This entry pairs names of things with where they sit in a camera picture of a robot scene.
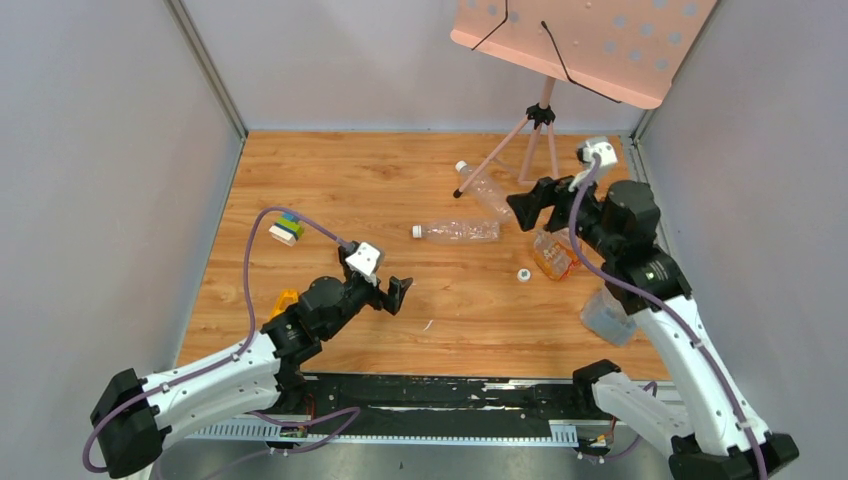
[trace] pink music stand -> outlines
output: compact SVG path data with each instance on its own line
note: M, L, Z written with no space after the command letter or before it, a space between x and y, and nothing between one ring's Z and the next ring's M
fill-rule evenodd
M550 99L566 80L614 101L651 109L662 103L716 0L459 0L451 39L546 76L538 104L454 192L474 178L534 121L518 175L526 178L542 125L559 176Z

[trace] music stand tripod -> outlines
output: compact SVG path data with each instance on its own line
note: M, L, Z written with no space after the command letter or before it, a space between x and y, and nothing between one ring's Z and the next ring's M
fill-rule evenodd
M533 185L536 183L535 180L527 179L527 173L530 170L530 162L533 160L533 154L536 153L536 144L539 142L539 135L542 133L542 125L545 125L545 129L548 133L548 150L550 150L551 154L551 170L553 172L553 178L559 178L559 164L557 163L556 142L554 138L554 120L556 119L556 115L554 115L554 111L551 109L550 105L551 94L553 94L554 91L554 83L556 83L556 78L554 77L548 76L545 79L545 86L542 89L542 98L539 100L539 103L527 107L524 118L518 122L518 125L516 125L503 140L501 140L501 143L492 150L492 153L483 160L483 163L471 172L471 175L462 182L462 185L453 192L454 198L462 196L465 189L471 185L471 182L474 181L477 175L480 175L480 173L489 166L489 163L492 160L503 165L497 156L530 121L533 122L533 133L530 135L530 142L527 144L527 151L524 154L524 163L521 164L521 172L518 174L518 183L521 185Z

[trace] perforated pink panel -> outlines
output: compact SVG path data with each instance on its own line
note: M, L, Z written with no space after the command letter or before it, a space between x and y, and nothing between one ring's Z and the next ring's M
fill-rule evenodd
M477 50L604 95L656 108L716 0L509 0L509 18ZM503 0L459 0L451 38L473 47L504 18Z

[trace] orange juice bottle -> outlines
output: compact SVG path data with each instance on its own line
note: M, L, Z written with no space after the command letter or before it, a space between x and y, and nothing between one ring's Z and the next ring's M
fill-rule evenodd
M554 233L541 228L537 230L533 241L533 260L553 280L562 280L579 267L580 260L571 248L568 228Z

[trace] orange object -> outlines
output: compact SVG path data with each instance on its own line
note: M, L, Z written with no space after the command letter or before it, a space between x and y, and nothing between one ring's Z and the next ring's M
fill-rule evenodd
M533 260L553 280L562 280L580 266L580 260L571 248L567 228L555 233L539 229L533 241Z
M280 292L280 296L277 297L277 303L274 304L274 309L271 310L271 318L285 312L289 305L297 303L297 299L297 290L286 289Z

